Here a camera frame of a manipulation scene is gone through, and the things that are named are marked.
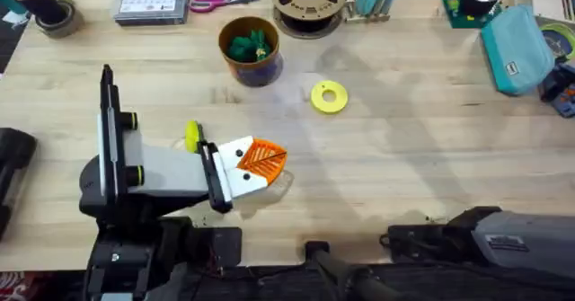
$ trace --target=black handle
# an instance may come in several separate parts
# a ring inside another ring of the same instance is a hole
[[[0,202],[4,202],[10,189],[10,182],[13,176],[14,167],[9,162],[5,163],[2,169],[0,169]]]

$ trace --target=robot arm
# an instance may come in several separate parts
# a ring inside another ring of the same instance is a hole
[[[228,212],[233,199],[265,189],[279,176],[286,151],[253,137],[220,147],[200,139],[197,153],[145,145],[137,114],[120,109],[108,65],[100,86],[99,154],[80,176],[80,210],[99,227],[84,297],[129,292],[144,298],[169,279],[175,264],[204,266],[213,253],[217,266],[239,263],[239,228],[194,228],[188,217],[163,216],[205,200]]]

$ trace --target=yellow ring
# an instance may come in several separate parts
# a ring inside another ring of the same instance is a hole
[[[335,100],[327,102],[323,99],[323,94],[331,91],[335,95]],[[312,89],[312,105],[324,113],[340,112],[348,104],[348,92],[343,85],[333,81],[320,81]]]

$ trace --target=white plastic part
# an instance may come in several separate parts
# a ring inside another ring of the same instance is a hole
[[[255,192],[268,187],[268,181],[265,177],[237,168],[242,160],[243,155],[250,149],[253,144],[253,137],[243,137],[223,144],[217,148],[218,153],[213,154],[214,163],[216,164],[217,176],[227,200],[226,189],[231,199],[237,199],[243,195]]]

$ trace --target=black mount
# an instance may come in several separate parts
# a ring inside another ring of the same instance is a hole
[[[499,207],[475,207],[453,218],[446,225],[389,226],[380,244],[392,253],[393,262],[450,261],[488,265],[472,231]]]
[[[213,143],[198,142],[208,191],[194,193],[129,192],[146,180],[143,165],[126,165],[125,131],[137,129],[137,114],[122,112],[118,86],[108,65],[102,71],[100,153],[80,176],[80,210],[95,217],[98,235],[84,277],[84,299],[106,293],[132,293],[144,299],[146,292],[166,283],[181,262],[205,267],[231,267],[241,260],[242,231],[230,228],[195,228],[188,217],[163,217],[209,200],[226,213],[225,202],[212,155]]]
[[[305,243],[305,259],[316,265],[333,301],[425,300],[421,296],[389,288],[368,266],[348,264],[331,256],[327,242]]]

